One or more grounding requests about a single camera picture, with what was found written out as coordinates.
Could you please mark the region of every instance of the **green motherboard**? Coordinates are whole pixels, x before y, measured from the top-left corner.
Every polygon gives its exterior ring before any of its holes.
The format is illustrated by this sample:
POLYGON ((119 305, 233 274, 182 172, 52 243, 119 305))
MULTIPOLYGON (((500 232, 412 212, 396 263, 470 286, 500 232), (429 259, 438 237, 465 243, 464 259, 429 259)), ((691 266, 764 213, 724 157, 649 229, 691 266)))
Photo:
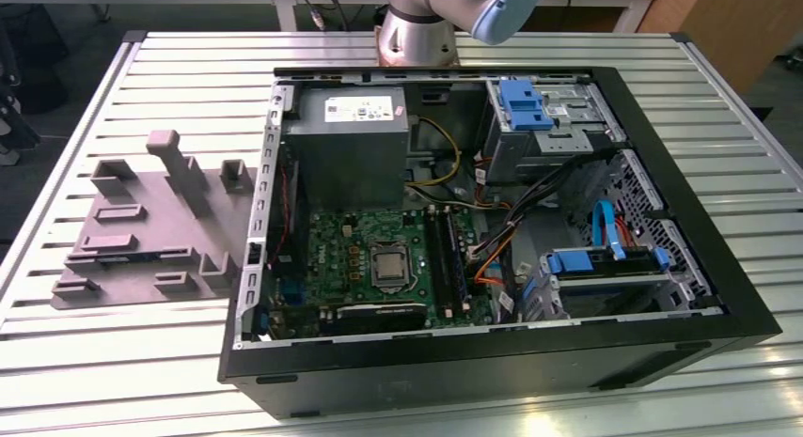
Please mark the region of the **green motherboard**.
POLYGON ((429 329, 486 325, 492 322, 486 288, 474 286, 465 272, 465 251, 477 241, 472 214, 466 209, 445 210, 452 217, 461 249, 460 269, 465 288, 473 292, 462 313, 445 316, 438 308, 428 254, 425 211, 322 212, 311 216, 309 227, 309 271, 302 287, 303 308, 298 310, 303 316, 294 318, 291 314, 287 317, 295 321, 294 337, 315 336, 313 334, 317 332, 310 319, 318 312, 310 314, 301 310, 311 312, 338 304, 424 304, 428 310, 425 328, 429 329), (383 289, 377 286, 382 274, 377 251, 382 250, 406 254, 390 254, 396 257, 390 259, 404 260, 409 274, 409 282, 398 288, 383 289))

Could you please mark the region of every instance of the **motherboard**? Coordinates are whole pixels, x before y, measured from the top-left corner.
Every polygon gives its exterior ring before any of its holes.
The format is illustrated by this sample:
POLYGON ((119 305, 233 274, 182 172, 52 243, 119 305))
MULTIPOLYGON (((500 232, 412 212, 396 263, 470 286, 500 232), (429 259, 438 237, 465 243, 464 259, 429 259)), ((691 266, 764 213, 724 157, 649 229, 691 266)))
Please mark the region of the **motherboard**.
POLYGON ((309 225, 307 274, 282 279, 283 329, 290 336, 354 334, 326 323, 353 322, 359 332, 486 325, 492 322, 485 285, 465 271, 465 253, 476 244, 465 208, 412 211, 321 212, 309 225))

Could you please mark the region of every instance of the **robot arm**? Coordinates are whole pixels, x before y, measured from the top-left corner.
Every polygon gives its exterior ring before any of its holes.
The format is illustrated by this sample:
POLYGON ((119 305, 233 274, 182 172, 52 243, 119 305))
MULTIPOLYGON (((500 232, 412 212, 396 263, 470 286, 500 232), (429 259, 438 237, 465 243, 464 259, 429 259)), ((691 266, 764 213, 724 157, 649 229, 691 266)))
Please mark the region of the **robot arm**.
POLYGON ((454 25, 488 44, 518 31, 538 0, 390 0, 379 34, 382 64, 444 66, 454 62, 454 25))

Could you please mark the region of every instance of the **yellow cable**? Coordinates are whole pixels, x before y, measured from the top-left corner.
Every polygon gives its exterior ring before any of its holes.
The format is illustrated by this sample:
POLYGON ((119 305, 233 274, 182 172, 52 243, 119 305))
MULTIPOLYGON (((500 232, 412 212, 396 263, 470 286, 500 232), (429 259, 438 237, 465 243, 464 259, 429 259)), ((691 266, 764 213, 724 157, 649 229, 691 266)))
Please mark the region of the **yellow cable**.
POLYGON ((449 141, 452 148, 454 149, 454 164, 452 165, 452 170, 449 171, 449 173, 445 176, 442 176, 440 179, 409 181, 406 183, 409 186, 434 186, 434 185, 444 183, 448 180, 452 180, 452 178, 457 175, 457 171, 461 169, 461 150, 457 147, 454 138, 452 137, 449 132, 438 125, 438 123, 434 120, 432 120, 429 117, 420 117, 420 120, 422 120, 424 122, 430 124, 438 130, 438 132, 442 134, 442 136, 449 141))

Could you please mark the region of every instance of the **power supply label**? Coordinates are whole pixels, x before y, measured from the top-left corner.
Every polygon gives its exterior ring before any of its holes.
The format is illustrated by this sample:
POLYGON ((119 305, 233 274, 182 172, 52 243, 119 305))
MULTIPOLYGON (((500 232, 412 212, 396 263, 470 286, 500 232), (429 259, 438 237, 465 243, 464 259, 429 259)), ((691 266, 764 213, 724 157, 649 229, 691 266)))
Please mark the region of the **power supply label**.
POLYGON ((330 97, 323 105, 326 122, 393 120, 390 96, 330 97))

